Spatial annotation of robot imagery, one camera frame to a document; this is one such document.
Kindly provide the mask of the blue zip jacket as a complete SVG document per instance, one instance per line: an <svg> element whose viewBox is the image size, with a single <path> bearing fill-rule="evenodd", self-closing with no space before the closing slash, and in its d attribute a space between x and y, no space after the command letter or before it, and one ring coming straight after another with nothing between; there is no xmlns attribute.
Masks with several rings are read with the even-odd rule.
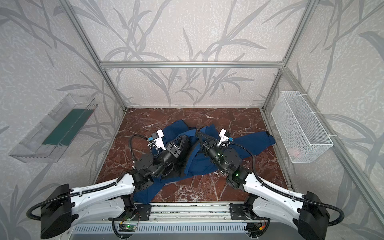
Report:
<svg viewBox="0 0 384 240"><path fill-rule="evenodd" d="M149 204L158 192L168 183L178 182L193 176L208 175L218 170L218 167L211 162L211 159L201 152L198 138L195 136L195 128L190 128L184 121L179 120L164 128L163 133L164 144L169 143L179 136L188 136L192 144L192 155L188 157L186 166L182 167L182 174L177 174L175 177L167 176L166 178L155 178L153 185L146 190L133 195L135 202ZM265 149L276 143L274 137L270 135L269 132L257 132L245 135L235 138L234 142L245 147L254 156L259 155Z"/></svg>

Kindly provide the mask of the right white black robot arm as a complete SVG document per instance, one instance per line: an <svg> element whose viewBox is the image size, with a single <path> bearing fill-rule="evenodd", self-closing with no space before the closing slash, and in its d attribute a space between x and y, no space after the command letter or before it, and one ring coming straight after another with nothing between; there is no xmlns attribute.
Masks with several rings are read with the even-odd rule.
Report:
<svg viewBox="0 0 384 240"><path fill-rule="evenodd" d="M244 203L248 218L265 218L278 221L297 230L306 240L324 240L327 229L345 219L342 209L322 203L320 198L307 192L305 195L279 187L261 178L255 169L242 165L242 158L233 148L241 148L252 157L251 151L226 139L221 142L198 131L201 149L220 171L227 174L227 183L234 189L249 194Z"/></svg>

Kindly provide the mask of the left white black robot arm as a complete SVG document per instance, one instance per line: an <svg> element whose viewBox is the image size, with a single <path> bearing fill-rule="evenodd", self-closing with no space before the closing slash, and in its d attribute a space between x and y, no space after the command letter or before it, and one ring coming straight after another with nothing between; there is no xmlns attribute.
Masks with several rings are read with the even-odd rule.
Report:
<svg viewBox="0 0 384 240"><path fill-rule="evenodd" d="M138 210L133 196L153 190L163 177L179 174L191 149L190 138L181 135L162 147L157 157L142 155L134 169L116 179L74 189L67 184L57 187L27 210L27 218L40 222L41 239L50 239L82 222L134 217Z"/></svg>

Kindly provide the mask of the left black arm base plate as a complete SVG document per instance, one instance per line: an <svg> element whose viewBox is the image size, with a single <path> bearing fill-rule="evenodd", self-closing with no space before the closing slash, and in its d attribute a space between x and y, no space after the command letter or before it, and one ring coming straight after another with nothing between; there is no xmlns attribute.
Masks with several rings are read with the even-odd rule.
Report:
<svg viewBox="0 0 384 240"><path fill-rule="evenodd" d="M126 221L148 221L151 215L152 205L135 205L127 210Z"/></svg>

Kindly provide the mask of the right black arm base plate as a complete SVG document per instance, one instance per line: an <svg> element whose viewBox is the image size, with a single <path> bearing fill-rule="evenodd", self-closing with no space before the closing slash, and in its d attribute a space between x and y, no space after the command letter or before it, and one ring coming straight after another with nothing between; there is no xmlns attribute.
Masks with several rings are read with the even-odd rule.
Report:
<svg viewBox="0 0 384 240"><path fill-rule="evenodd" d="M255 218L253 211L244 204L229 204L231 220L253 220Z"/></svg>

